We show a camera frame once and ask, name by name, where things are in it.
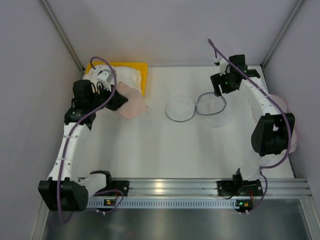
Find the clear mesh laundry bag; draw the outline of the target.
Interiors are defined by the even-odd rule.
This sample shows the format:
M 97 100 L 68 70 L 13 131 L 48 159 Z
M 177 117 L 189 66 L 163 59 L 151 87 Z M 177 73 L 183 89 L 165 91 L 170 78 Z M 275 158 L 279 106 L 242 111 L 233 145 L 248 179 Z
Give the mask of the clear mesh laundry bag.
M 212 128 L 227 125 L 231 120 L 231 109 L 223 96 L 214 92 L 201 94 L 197 101 L 190 97 L 178 96 L 168 102 L 165 107 L 166 116 L 174 122 L 187 122 L 199 115 Z

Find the yellow plastic bin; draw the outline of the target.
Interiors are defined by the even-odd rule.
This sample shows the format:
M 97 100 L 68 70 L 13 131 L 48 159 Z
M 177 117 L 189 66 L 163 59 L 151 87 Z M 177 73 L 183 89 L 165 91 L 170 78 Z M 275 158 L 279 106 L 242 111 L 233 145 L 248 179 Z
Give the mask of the yellow plastic bin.
M 96 65 L 106 65 L 102 61 L 93 62 L 93 66 Z M 147 85 L 147 75 L 148 75 L 148 64 L 145 62 L 110 62 L 109 63 L 112 68 L 115 70 L 115 67 L 130 67 L 134 68 L 136 70 L 139 70 L 141 72 L 142 81 L 141 81 L 141 87 L 142 87 L 142 95 L 145 95 L 146 92 L 146 85 Z M 92 65 L 89 63 L 87 65 L 87 68 L 85 70 L 85 76 L 89 73 L 89 69 L 93 68 Z

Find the pink bra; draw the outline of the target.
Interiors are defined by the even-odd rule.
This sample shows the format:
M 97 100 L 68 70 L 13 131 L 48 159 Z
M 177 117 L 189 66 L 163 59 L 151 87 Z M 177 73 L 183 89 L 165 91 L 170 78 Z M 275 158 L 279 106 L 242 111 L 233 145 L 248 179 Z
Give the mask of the pink bra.
M 124 82 L 120 82 L 117 85 L 116 90 L 119 94 L 128 99 L 126 103 L 115 111 L 117 114 L 126 120 L 131 120 L 136 116 L 147 112 L 147 105 L 144 101 L 144 97 L 137 89 L 130 87 Z

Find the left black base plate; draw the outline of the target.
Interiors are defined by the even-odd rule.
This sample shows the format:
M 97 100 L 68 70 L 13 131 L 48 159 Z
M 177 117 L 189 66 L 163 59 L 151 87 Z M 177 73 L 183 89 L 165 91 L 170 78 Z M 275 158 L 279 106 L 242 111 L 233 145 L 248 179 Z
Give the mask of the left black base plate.
M 119 190 L 125 197 L 128 196 L 130 182 L 128 180 L 108 180 L 106 187 L 98 191 L 98 193 L 107 191 L 107 190 Z

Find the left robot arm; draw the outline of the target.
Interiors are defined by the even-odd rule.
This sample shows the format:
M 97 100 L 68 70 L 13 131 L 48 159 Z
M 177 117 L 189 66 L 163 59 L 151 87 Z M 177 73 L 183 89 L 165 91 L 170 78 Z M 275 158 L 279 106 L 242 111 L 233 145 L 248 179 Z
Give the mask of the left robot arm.
M 82 212 L 90 197 L 113 188 L 109 171 L 94 170 L 87 177 L 81 177 L 78 169 L 96 112 L 104 108 L 118 110 L 128 98 L 117 91 L 116 84 L 105 88 L 101 82 L 93 84 L 88 79 L 75 81 L 72 91 L 57 159 L 48 178 L 38 184 L 38 192 L 51 211 Z

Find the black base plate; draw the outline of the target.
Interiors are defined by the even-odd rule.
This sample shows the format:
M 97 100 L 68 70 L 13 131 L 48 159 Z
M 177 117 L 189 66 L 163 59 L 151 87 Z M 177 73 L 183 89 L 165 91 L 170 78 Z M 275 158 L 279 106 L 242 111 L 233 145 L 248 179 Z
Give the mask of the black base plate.
M 108 180 L 106 187 L 98 191 L 98 193 L 107 191 L 107 190 L 119 190 L 125 197 L 128 196 L 130 182 L 128 180 Z
M 231 197 L 261 197 L 263 195 L 260 180 L 240 181 L 220 180 L 217 182 L 218 195 L 230 199 Z

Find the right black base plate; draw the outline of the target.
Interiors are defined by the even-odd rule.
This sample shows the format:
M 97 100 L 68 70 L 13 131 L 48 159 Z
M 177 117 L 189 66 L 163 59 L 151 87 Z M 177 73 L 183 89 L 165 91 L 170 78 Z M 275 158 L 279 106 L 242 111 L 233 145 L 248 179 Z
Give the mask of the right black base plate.
M 240 181 L 220 180 L 217 182 L 218 195 L 230 199 L 231 197 L 261 197 L 263 195 L 260 180 Z

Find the white bra in bin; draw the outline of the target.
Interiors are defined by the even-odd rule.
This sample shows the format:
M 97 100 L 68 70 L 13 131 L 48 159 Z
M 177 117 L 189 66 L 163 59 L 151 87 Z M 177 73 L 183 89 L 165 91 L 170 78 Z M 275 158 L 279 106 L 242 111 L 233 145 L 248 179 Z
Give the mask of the white bra in bin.
M 95 69 L 93 69 L 93 68 L 89 69 L 89 72 L 85 75 L 85 77 L 88 80 L 90 80 L 91 82 L 96 84 L 96 83 L 98 83 L 97 75 L 102 70 L 110 70 L 111 71 L 111 69 L 110 69 L 110 67 L 108 65 L 106 65 L 106 64 L 98 64 L 98 65 L 95 66 Z M 113 80 L 111 82 L 111 85 L 114 85 L 114 84 L 115 84 L 115 82 L 114 82 L 114 75 L 113 75 Z
M 141 94 L 143 93 L 141 86 L 142 75 L 139 70 L 127 66 L 116 66 L 114 69 L 118 82 L 125 83 L 131 88 L 138 90 Z

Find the left aluminium frame post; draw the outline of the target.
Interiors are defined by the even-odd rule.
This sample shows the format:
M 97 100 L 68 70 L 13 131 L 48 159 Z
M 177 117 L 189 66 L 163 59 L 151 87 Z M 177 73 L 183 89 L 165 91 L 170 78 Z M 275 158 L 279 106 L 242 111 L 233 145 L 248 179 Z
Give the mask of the left aluminium frame post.
M 58 20 L 54 10 L 52 9 L 50 3 L 48 0 L 39 0 L 38 1 L 41 7 L 43 8 L 44 12 L 48 16 L 50 22 L 52 23 L 53 27 L 55 28 L 59 38 L 62 40 L 64 46 L 66 47 L 68 53 L 70 54 L 72 60 L 74 61 L 75 65 L 79 69 L 79 71 L 82 73 L 85 68 L 82 65 L 72 43 L 70 42 L 67 34 L 65 33 L 62 25 L 60 24 L 60 21 Z

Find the aluminium frame post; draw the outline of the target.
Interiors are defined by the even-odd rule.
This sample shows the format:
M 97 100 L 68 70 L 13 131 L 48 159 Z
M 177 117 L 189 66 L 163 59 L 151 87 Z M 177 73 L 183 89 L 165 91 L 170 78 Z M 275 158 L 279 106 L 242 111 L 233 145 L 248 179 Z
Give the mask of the aluminium frame post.
M 64 46 L 66 47 L 68 53 L 70 54 L 72 60 L 74 61 L 75 65 L 79 69 L 79 71 L 82 73 L 85 68 L 82 65 L 72 43 L 70 42 L 67 34 L 65 33 L 62 25 L 60 24 L 60 21 L 58 20 L 54 10 L 52 9 L 50 3 L 48 0 L 39 0 L 38 1 L 41 7 L 43 8 L 44 12 L 48 16 L 50 22 L 52 23 L 53 27 L 55 28 L 59 38 L 62 40 Z
M 293 7 L 289 11 L 287 17 L 285 18 L 284 22 L 281 24 L 278 33 L 276 34 L 274 40 L 272 41 L 270 47 L 268 48 L 265 57 L 263 58 L 262 63 L 260 64 L 261 68 L 264 69 L 271 58 L 273 57 L 275 51 L 280 46 L 282 40 L 284 39 L 285 35 L 289 31 L 290 27 L 293 25 L 295 19 L 297 18 L 298 14 L 302 10 L 303 6 L 305 5 L 306 0 L 296 0 L 294 2 Z

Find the lower pink-trimmed laundry bag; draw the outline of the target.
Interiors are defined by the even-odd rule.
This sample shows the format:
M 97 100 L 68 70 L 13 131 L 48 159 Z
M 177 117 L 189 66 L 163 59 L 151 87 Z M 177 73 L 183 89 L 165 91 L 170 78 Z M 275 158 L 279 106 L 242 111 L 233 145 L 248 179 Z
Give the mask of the lower pink-trimmed laundry bag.
M 293 153 L 296 150 L 297 144 L 298 144 L 298 134 L 296 129 L 294 128 L 291 136 L 291 146 L 288 154 Z M 289 155 L 286 155 L 286 151 L 287 150 L 284 149 L 280 154 L 268 154 L 263 156 L 260 161 L 260 169 L 262 170 L 272 169 L 274 168 L 274 165 L 279 166 L 282 163 L 284 163 L 284 161 L 289 156 Z

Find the pink-trimmed laundry bag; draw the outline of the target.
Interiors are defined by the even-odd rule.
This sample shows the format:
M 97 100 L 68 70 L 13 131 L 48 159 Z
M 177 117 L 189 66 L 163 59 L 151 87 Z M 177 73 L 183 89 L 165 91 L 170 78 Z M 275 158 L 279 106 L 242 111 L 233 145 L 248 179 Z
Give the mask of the pink-trimmed laundry bag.
M 298 134 L 296 129 L 294 128 L 291 136 L 291 146 L 288 154 L 293 153 L 296 150 L 297 144 L 298 144 Z M 286 155 L 286 151 L 287 150 L 284 149 L 280 154 L 268 154 L 263 156 L 260 161 L 260 169 L 262 170 L 272 169 L 274 168 L 274 165 L 279 166 L 282 163 L 284 163 L 284 161 L 289 156 L 289 155 Z
M 270 97 L 274 100 L 275 103 L 279 105 L 284 113 L 288 112 L 288 106 L 285 100 L 283 100 L 280 96 L 271 94 Z

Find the upper pink-trimmed laundry bag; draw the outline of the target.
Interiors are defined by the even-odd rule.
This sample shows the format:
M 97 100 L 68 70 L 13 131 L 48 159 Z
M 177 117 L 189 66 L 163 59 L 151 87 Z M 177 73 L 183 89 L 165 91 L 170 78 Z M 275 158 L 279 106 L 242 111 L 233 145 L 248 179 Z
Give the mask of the upper pink-trimmed laundry bag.
M 288 106 L 285 100 L 283 100 L 280 96 L 271 94 L 270 97 L 274 100 L 275 103 L 279 105 L 284 113 L 288 112 Z

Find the right aluminium frame post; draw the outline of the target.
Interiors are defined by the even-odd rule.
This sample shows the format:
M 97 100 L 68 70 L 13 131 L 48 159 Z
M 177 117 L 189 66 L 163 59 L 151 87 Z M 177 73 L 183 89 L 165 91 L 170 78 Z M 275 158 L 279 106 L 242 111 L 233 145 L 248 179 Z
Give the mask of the right aluminium frame post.
M 303 6 L 305 5 L 306 0 L 296 0 L 294 2 L 293 7 L 289 11 L 287 17 L 285 18 L 284 22 L 281 24 L 278 33 L 276 34 L 274 40 L 272 41 L 270 47 L 268 48 L 265 57 L 263 58 L 262 63 L 260 64 L 261 68 L 264 69 L 271 58 L 273 57 L 275 51 L 280 46 L 282 40 L 284 39 L 285 35 L 289 31 L 290 27 L 293 25 L 295 19 L 297 18 L 298 14 L 302 10 Z

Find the aluminium front rail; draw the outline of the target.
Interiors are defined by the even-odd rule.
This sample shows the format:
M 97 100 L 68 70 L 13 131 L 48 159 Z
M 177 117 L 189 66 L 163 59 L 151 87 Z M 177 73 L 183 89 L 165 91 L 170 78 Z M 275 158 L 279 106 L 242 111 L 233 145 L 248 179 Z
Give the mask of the aluminium front rail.
M 113 178 L 101 176 L 99 182 L 88 179 L 71 181 L 70 179 L 55 181 L 52 179 L 41 181 L 39 192 L 45 193 L 53 199 L 92 196 L 124 196 L 120 190 L 106 190 L 98 193 L 107 185 L 108 180 L 129 181 L 127 197 L 215 197 L 224 198 L 218 194 L 218 181 L 231 179 L 182 179 L 182 178 Z M 269 178 L 259 179 L 265 197 L 279 199 L 309 198 L 312 196 L 309 184 L 300 178 Z M 234 196 L 231 198 L 260 198 L 261 196 Z

